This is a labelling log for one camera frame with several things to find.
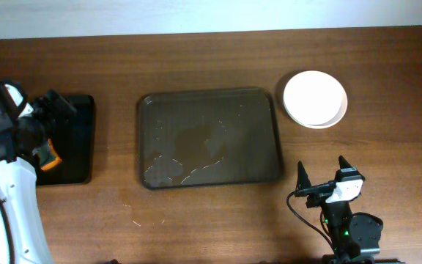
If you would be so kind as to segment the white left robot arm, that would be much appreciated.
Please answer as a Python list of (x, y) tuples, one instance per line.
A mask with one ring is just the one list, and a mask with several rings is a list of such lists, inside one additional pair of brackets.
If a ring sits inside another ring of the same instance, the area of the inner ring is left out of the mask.
[(0, 263), (52, 263), (37, 204), (37, 170), (61, 159), (53, 135), (77, 111), (49, 90), (35, 99), (14, 81), (0, 81)]

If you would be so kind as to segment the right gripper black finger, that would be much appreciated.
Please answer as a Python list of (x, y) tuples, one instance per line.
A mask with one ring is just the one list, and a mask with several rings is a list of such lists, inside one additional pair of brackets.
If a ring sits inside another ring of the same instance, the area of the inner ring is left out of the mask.
[(308, 178), (305, 167), (302, 161), (297, 163), (297, 183), (295, 188), (296, 197), (306, 197), (311, 193), (311, 182)]
[(352, 166), (344, 156), (338, 157), (340, 170), (338, 170), (338, 181), (351, 181), (351, 180), (365, 180), (365, 177), (359, 173), (358, 169)]

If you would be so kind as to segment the cream plate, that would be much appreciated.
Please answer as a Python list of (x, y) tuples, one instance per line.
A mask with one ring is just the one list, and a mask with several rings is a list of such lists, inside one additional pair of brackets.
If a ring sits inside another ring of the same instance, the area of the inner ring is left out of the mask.
[(313, 129), (329, 128), (344, 115), (346, 92), (340, 84), (288, 84), (284, 106), (298, 124)]
[(348, 107), (347, 92), (341, 82), (318, 70), (293, 75), (284, 86), (282, 102), (296, 123), (312, 129), (339, 123)]

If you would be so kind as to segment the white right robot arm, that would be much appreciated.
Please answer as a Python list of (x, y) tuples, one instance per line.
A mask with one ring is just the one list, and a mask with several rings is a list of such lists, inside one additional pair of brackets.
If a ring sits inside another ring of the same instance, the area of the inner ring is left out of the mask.
[(383, 221), (368, 213), (352, 212), (349, 204), (361, 195), (366, 179), (343, 156), (338, 157), (338, 163), (333, 180), (314, 186), (299, 161), (296, 187), (288, 197), (305, 197), (307, 208), (321, 209), (321, 229), (298, 213), (295, 216), (328, 242), (333, 253), (324, 255), (323, 263), (374, 263), (374, 256), (380, 253)]

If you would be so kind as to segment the green and orange sponge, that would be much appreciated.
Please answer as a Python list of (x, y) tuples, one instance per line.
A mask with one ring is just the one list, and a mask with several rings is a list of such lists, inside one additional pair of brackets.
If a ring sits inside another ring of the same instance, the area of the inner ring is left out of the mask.
[(51, 139), (38, 149), (37, 156), (39, 158), (40, 169), (47, 172), (62, 163), (62, 159), (54, 149)]

